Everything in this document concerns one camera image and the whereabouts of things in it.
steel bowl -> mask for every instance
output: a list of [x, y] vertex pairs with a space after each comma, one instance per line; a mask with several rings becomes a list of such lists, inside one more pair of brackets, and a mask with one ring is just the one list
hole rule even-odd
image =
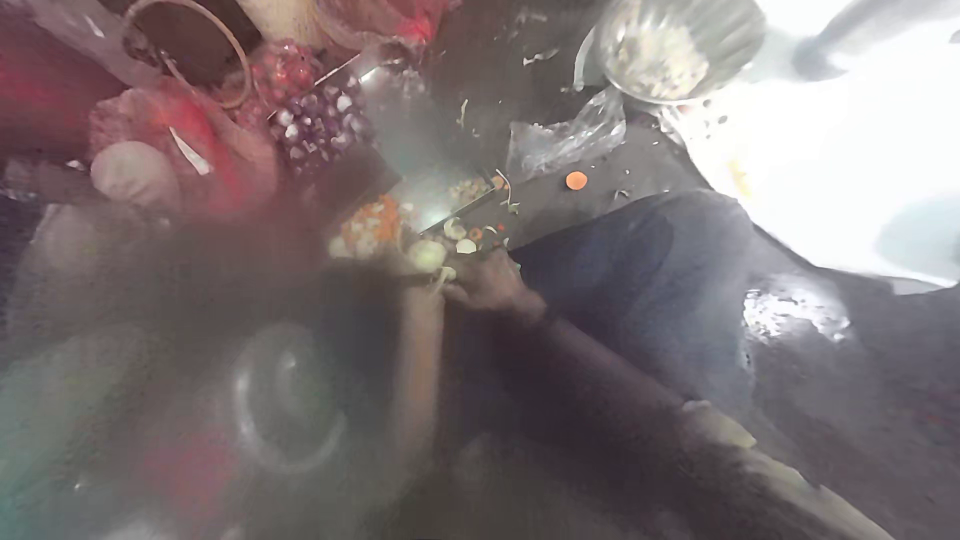
[[763, 44], [754, 0], [613, 0], [595, 54], [621, 91], [651, 103], [700, 98], [728, 83]]

chopped carrot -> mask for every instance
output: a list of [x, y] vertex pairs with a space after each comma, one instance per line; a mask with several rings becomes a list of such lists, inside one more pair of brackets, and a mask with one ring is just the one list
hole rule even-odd
[[566, 186], [574, 191], [579, 191], [587, 185], [587, 175], [580, 171], [573, 171], [566, 175]]

dark cloth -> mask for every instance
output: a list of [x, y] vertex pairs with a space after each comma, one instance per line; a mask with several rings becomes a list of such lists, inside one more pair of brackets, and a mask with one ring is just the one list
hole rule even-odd
[[742, 404], [752, 223], [713, 191], [662, 193], [511, 253], [581, 330], [688, 399]]
[[[737, 417], [749, 407], [753, 382], [741, 347], [753, 234], [734, 199], [670, 192], [510, 255], [563, 318], [685, 398], [710, 400]], [[447, 344], [455, 358], [444, 369], [453, 383], [444, 408], [457, 410], [460, 436], [505, 427], [534, 438], [531, 430], [569, 430], [576, 404], [556, 403], [540, 374], [516, 357], [517, 347], [499, 338], [503, 330], [490, 339], [477, 330], [482, 315], [452, 319]]]

onion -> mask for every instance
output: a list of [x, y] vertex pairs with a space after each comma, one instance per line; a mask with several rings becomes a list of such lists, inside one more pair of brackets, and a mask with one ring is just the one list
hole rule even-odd
[[300, 106], [305, 113], [314, 116], [320, 111], [320, 99], [316, 94], [307, 94], [300, 98]]
[[297, 124], [290, 124], [287, 126], [287, 131], [283, 132], [283, 136], [290, 142], [298, 142], [300, 139], [300, 128], [297, 127]]
[[324, 86], [324, 97], [327, 101], [336, 101], [337, 97], [340, 95], [340, 88], [336, 86], [327, 85]]
[[349, 109], [352, 105], [353, 100], [350, 99], [350, 96], [346, 94], [343, 94], [337, 98], [337, 110], [340, 112], [347, 112], [347, 109]]
[[287, 127], [294, 123], [294, 114], [287, 109], [281, 109], [276, 112], [276, 123]]
[[327, 135], [339, 135], [342, 131], [340, 122], [337, 122], [335, 118], [327, 118], [324, 120], [324, 131]]
[[407, 250], [407, 258], [417, 271], [433, 274], [444, 266], [446, 248], [433, 240], [418, 240]]
[[347, 84], [344, 85], [344, 91], [348, 92], [351, 95], [356, 95], [360, 93], [360, 80], [350, 75], [347, 78]]
[[330, 139], [330, 146], [335, 150], [343, 152], [353, 144], [354, 140], [356, 140], [356, 137], [350, 132], [343, 132]]

